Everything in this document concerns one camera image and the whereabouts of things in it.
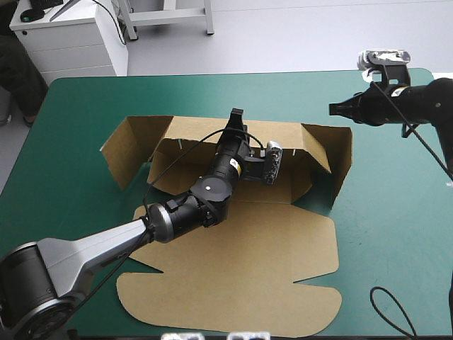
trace black robot arm segment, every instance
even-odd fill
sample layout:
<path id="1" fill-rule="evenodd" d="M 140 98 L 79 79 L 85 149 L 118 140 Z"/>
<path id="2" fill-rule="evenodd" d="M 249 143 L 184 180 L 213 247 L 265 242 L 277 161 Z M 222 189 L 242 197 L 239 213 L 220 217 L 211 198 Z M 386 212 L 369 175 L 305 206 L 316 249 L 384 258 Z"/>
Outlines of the black robot arm segment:
<path id="1" fill-rule="evenodd" d="M 366 91 L 355 94 L 351 99 L 330 104 L 330 114 L 372 126 L 403 123 L 401 135 L 409 136 L 411 131 L 382 95 L 383 91 L 412 128 L 426 123 L 435 127 L 447 168 L 453 174 L 453 79 L 442 78 L 428 85 L 411 86 L 406 66 L 409 60 L 408 53 L 402 50 L 362 52 L 358 66 L 364 70 L 364 78 L 380 73 L 382 80 L 373 83 Z"/>
<path id="2" fill-rule="evenodd" d="M 227 217 L 230 197 L 240 179 L 271 185 L 280 168 L 282 148 L 269 142 L 260 157 L 253 157 L 242 110 L 233 109 L 217 143 L 209 170 L 187 191 L 153 204 L 149 217 L 154 239 L 169 242 L 199 226 L 210 227 Z"/>

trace cardboard box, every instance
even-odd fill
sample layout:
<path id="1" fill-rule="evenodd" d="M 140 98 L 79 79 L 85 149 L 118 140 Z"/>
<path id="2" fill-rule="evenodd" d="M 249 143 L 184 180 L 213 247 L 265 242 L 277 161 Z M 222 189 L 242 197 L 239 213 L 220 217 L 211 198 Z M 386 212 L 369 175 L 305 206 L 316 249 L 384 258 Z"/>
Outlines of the cardboard box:
<path id="1" fill-rule="evenodd" d="M 132 116 L 101 151 L 114 179 L 125 188 L 144 162 L 152 159 L 151 181 L 179 154 L 226 123 L 216 118 Z M 335 199 L 351 165 L 352 133 L 347 127 L 244 123 L 263 144 L 274 140 L 284 149 L 278 179 L 273 186 L 240 182 L 221 224 L 133 253 L 133 259 L 164 272 L 118 278 L 121 302 L 137 319 L 297 337 L 321 331 L 336 316 L 341 304 L 337 290 L 294 284 L 338 269 L 333 221 L 291 203 L 311 188 L 311 175 L 319 171 L 333 177 Z M 207 170 L 218 138 L 209 138 L 179 161 L 156 188 L 173 195 L 188 190 Z M 138 208 L 136 217 L 143 213 Z"/>

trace black cable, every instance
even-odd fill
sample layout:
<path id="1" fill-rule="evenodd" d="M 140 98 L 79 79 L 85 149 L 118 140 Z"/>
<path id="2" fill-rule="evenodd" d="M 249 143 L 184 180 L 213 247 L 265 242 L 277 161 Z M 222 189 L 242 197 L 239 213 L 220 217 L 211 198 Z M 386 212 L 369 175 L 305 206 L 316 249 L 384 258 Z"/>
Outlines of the black cable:
<path id="1" fill-rule="evenodd" d="M 216 135 L 217 133 L 221 133 L 221 132 L 224 132 L 224 131 L 234 131 L 234 132 L 240 132 L 240 133 L 243 133 L 244 135 L 246 136 L 249 136 L 251 139 L 255 140 L 259 145 L 260 145 L 260 148 L 263 150 L 264 149 L 264 146 L 263 144 L 260 142 L 260 140 L 258 138 L 256 138 L 255 136 L 253 136 L 251 133 L 248 133 L 248 132 L 245 132 L 243 130 L 240 130 L 240 129 L 234 129 L 232 127 L 226 127 L 224 129 L 220 129 L 220 130 L 217 130 L 217 131 L 214 131 L 214 132 L 211 132 L 210 134 L 208 134 L 206 137 L 203 137 L 201 140 L 199 140 L 198 142 L 196 142 L 194 145 L 192 145 L 191 147 L 189 147 L 184 153 L 180 154 L 178 157 L 176 157 L 175 160 L 173 160 L 170 165 L 168 165 L 149 185 L 148 185 L 148 189 L 146 191 L 146 193 L 143 195 L 143 207 L 145 209 L 145 211 L 147 212 L 147 218 L 149 219 L 149 216 L 150 213 L 149 213 L 149 207 L 148 207 L 148 203 L 147 203 L 147 198 L 148 198 L 148 195 L 149 195 L 149 192 L 151 190 L 151 188 L 154 186 L 154 184 L 160 180 L 168 170 L 171 169 L 171 167 L 173 167 L 178 161 L 180 161 L 183 157 L 185 157 L 189 152 L 191 152 L 192 150 L 194 150 L 198 145 L 200 145 L 201 143 L 203 143 L 205 140 L 207 140 L 208 138 Z"/>
<path id="2" fill-rule="evenodd" d="M 129 256 L 131 256 L 131 254 L 134 252 L 135 249 L 137 249 L 139 247 L 139 245 L 143 242 L 144 240 L 144 237 L 145 235 L 148 234 L 149 232 L 149 226 L 151 224 L 151 221 L 150 221 L 150 214 L 149 214 L 149 208 L 148 208 L 148 205 L 147 205 L 147 196 L 149 194 L 149 191 L 151 190 L 151 187 L 159 180 L 162 178 L 163 175 L 165 175 L 165 173 L 171 169 L 171 167 L 173 167 L 180 159 L 182 159 L 186 154 L 188 154 L 189 152 L 191 152 L 192 150 L 194 150 L 198 145 L 200 145 L 201 143 L 203 143 L 205 140 L 207 140 L 208 138 L 212 137 L 213 135 L 216 135 L 217 133 L 220 133 L 220 132 L 223 132 L 223 131 L 236 131 L 236 132 L 240 132 L 240 133 L 243 133 L 247 136 L 249 136 L 250 138 L 252 138 L 253 140 L 255 140 L 259 145 L 260 145 L 260 148 L 261 149 L 264 149 L 264 146 L 263 144 L 261 144 L 261 142 L 255 137 L 253 136 L 252 134 L 248 133 L 248 132 L 245 132 L 243 130 L 240 130 L 240 129 L 233 129 L 231 127 L 228 127 L 228 128 L 224 128 L 224 129 L 221 129 L 221 130 L 217 130 L 217 131 L 214 131 L 212 133 L 210 133 L 209 135 L 207 135 L 206 137 L 202 138 L 200 141 L 198 141 L 197 143 L 195 143 L 192 147 L 190 147 L 187 151 L 185 151 L 184 153 L 182 153 L 179 157 L 177 157 L 174 161 L 171 162 L 171 164 L 169 166 L 167 166 L 148 186 L 148 189 L 143 197 L 143 204 L 144 204 L 144 207 L 145 207 L 145 210 L 147 212 L 147 215 L 144 217 L 145 219 L 145 223 L 147 225 L 147 230 L 145 232 L 143 232 L 143 234 L 140 236 L 140 238 L 137 240 L 137 242 L 134 243 L 134 245 L 131 247 L 131 249 L 124 255 L 124 257 L 121 259 L 120 262 L 117 263 L 117 265 L 102 279 L 102 281 L 86 296 L 86 298 L 81 301 L 72 311 L 71 313 L 69 313 L 69 316 L 67 319 L 69 319 L 70 317 L 72 317 L 77 311 L 79 311 L 100 289 L 101 287 L 104 285 L 104 283 L 106 283 L 108 281 L 109 278 L 112 277 L 112 275 L 124 264 L 124 262 L 126 262 L 126 260 L 129 258 Z"/>
<path id="3" fill-rule="evenodd" d="M 444 163 L 442 162 L 442 160 L 439 158 L 439 156 L 436 155 L 436 153 L 434 152 L 433 149 L 431 149 L 431 147 L 427 144 L 427 142 L 425 142 L 425 140 L 422 138 L 422 136 L 420 136 L 420 134 L 417 132 L 417 130 L 409 123 L 409 121 L 407 120 L 407 118 L 405 117 L 405 115 L 400 111 L 400 109 L 398 108 L 398 106 L 395 105 L 395 103 L 389 98 L 389 96 L 387 96 L 387 94 L 382 91 L 382 89 L 374 82 L 372 81 L 371 84 L 374 85 L 374 87 L 376 87 L 376 89 L 379 90 L 379 92 L 385 97 L 385 99 L 390 103 L 390 105 L 395 109 L 395 111 L 400 115 L 401 119 L 403 120 L 404 124 L 406 124 L 409 128 L 409 130 L 418 138 L 418 140 L 420 141 L 420 143 L 422 143 L 422 145 L 426 148 L 427 151 L 429 151 L 429 153 L 434 157 L 434 159 L 436 160 L 436 162 L 440 165 L 440 167 L 442 168 L 443 171 L 445 171 L 445 173 L 447 174 L 447 176 L 453 181 L 453 174 L 449 171 L 449 169 L 444 165 Z"/>
<path id="4" fill-rule="evenodd" d="M 105 9 L 108 13 L 108 15 L 112 18 L 113 20 L 113 23 L 115 24 L 115 28 L 116 28 L 116 31 L 118 33 L 118 37 L 120 37 L 120 41 L 123 45 L 126 45 L 126 42 L 124 41 L 124 38 L 121 36 L 121 30 L 120 28 L 118 27 L 118 24 L 116 23 L 116 20 L 115 18 L 113 17 L 113 14 L 107 9 L 107 7 L 105 7 L 104 5 L 102 5 L 99 1 L 97 0 L 92 0 L 92 2 L 98 4 L 99 6 L 101 6 L 103 9 Z"/>
<path id="5" fill-rule="evenodd" d="M 408 333 L 407 331 L 405 331 L 404 329 L 398 327 L 396 324 L 394 324 L 392 321 L 390 321 L 390 319 L 388 317 L 386 317 L 384 315 L 383 312 L 381 312 L 381 310 L 376 306 L 376 303 L 374 302 L 374 292 L 376 290 L 381 290 L 383 292 L 385 292 L 389 297 L 391 297 L 391 299 L 396 303 L 396 305 L 398 306 L 399 310 L 403 313 L 406 321 L 408 322 L 409 324 L 409 327 L 411 328 L 411 331 L 412 331 L 412 334 Z M 412 321 L 411 319 L 409 319 L 409 316 L 407 315 L 406 311 L 404 310 L 403 306 L 401 306 L 401 303 L 399 303 L 399 301 L 396 299 L 396 297 L 394 297 L 394 295 L 392 293 L 390 293 L 387 289 L 383 288 L 383 287 L 379 287 L 379 286 L 376 286 L 376 287 L 373 287 L 370 291 L 369 291 L 369 301 L 371 302 L 374 310 L 376 311 L 376 313 L 387 323 L 389 324 L 390 326 L 392 326 L 394 329 L 396 329 L 398 332 L 406 335 L 408 338 L 410 339 L 415 339 L 415 340 L 418 340 L 418 335 L 417 335 L 417 332 L 415 331 L 415 328 L 412 324 Z"/>

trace person's leg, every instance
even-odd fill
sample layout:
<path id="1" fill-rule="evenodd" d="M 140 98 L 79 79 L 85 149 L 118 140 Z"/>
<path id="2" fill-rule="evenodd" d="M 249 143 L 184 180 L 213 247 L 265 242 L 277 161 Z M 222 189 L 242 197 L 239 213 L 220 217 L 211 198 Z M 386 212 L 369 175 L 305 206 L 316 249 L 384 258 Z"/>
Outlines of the person's leg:
<path id="1" fill-rule="evenodd" d="M 0 85 L 11 92 L 25 119 L 32 123 L 47 84 L 16 37 L 0 35 Z"/>

